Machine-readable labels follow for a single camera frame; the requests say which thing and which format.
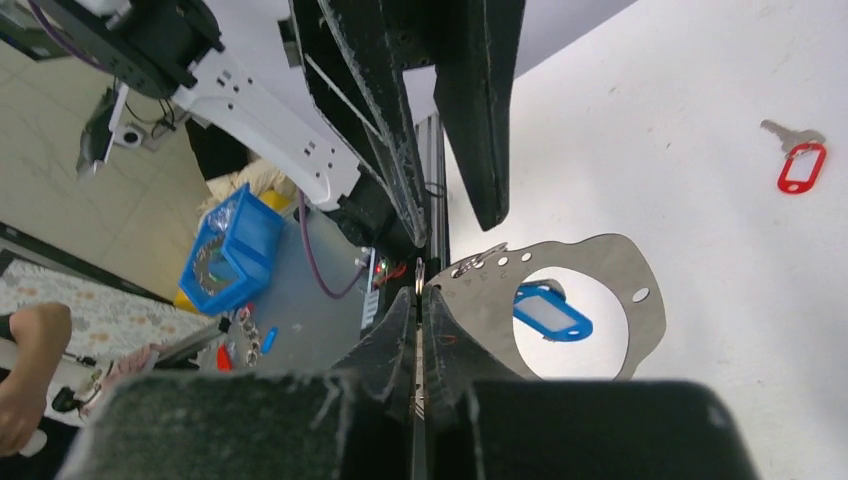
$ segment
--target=blue key fob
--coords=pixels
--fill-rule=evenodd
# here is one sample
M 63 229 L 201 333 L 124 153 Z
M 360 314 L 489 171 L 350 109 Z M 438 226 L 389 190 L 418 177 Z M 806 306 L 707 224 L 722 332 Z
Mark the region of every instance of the blue key fob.
M 518 287 L 513 316 L 557 342 L 577 342 L 592 334 L 592 321 L 560 295 L 539 285 Z

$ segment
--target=red object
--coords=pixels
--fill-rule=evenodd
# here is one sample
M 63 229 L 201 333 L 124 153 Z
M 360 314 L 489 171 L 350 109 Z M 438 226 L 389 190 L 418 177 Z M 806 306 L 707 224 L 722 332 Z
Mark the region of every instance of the red object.
M 810 178 L 800 182 L 786 178 L 787 175 L 789 175 L 789 171 L 792 169 L 792 163 L 795 161 L 795 158 L 802 153 L 811 151 L 818 152 L 818 158 L 816 158 L 816 164 L 813 165 L 813 171 L 810 173 Z M 786 163 L 783 164 L 783 171 L 780 172 L 780 178 L 777 179 L 777 188 L 779 188 L 781 192 L 788 193 L 790 195 L 797 195 L 799 193 L 809 191 L 813 188 L 813 185 L 816 184 L 816 179 L 819 176 L 822 165 L 824 165 L 825 157 L 827 157 L 827 149 L 824 148 L 824 145 L 821 143 L 802 143 L 801 145 L 793 148 L 786 158 Z
M 227 351 L 226 345 L 218 347 L 218 370 L 221 372 L 229 372 L 233 369 L 233 361 L 230 358 L 230 352 Z

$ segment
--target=yellow object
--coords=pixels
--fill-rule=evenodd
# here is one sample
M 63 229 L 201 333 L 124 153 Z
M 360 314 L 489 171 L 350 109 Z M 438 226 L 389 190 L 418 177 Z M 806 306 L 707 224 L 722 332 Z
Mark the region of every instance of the yellow object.
M 290 199 L 274 190 L 268 190 L 262 195 L 259 195 L 259 200 L 262 200 L 262 203 L 271 207 L 271 210 L 275 212 L 282 212 L 284 208 L 292 203 Z M 177 296 L 174 298 L 174 306 L 187 312 L 200 313 L 194 307 L 194 304 L 191 303 L 191 300 L 188 299 L 188 295 L 182 290 L 177 291 Z

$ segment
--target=screw hole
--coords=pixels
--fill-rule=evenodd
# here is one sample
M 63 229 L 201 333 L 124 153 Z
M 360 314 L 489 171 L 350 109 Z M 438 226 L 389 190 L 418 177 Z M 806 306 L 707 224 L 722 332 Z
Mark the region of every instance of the screw hole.
M 651 290 L 648 289 L 648 288 L 640 288 L 639 290 L 636 290 L 636 293 L 633 294 L 633 298 L 632 298 L 633 303 L 641 302 L 642 300 L 648 298 L 648 295 L 650 295 L 650 294 L 651 294 Z

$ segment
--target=blue object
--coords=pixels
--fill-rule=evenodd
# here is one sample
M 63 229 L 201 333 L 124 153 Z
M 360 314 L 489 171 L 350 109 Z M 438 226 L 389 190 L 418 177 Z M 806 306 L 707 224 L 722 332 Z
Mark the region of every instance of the blue object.
M 271 347 L 274 346 L 274 340 L 277 339 L 277 327 L 271 327 L 271 331 L 268 332 L 268 335 L 265 337 L 265 341 L 262 342 L 262 349 L 259 351 L 262 355 L 266 355 L 271 351 Z
M 224 232 L 220 257 L 213 258 L 209 268 L 212 275 L 232 280 L 232 283 L 210 295 L 197 282 L 194 274 L 197 254 L 204 245 L 220 235 L 206 221 L 197 234 L 180 277 L 180 288 L 197 310 L 206 315 L 217 315 L 245 305 L 271 282 L 277 246 L 285 222 L 277 212 L 250 193 L 249 185 L 236 190 L 209 212 L 206 218 L 215 218 L 220 210 L 233 208 L 233 205 L 235 209 Z
M 513 316 L 558 342 L 576 342 L 592 334 L 592 321 L 565 301 L 565 297 L 538 285 L 518 287 Z

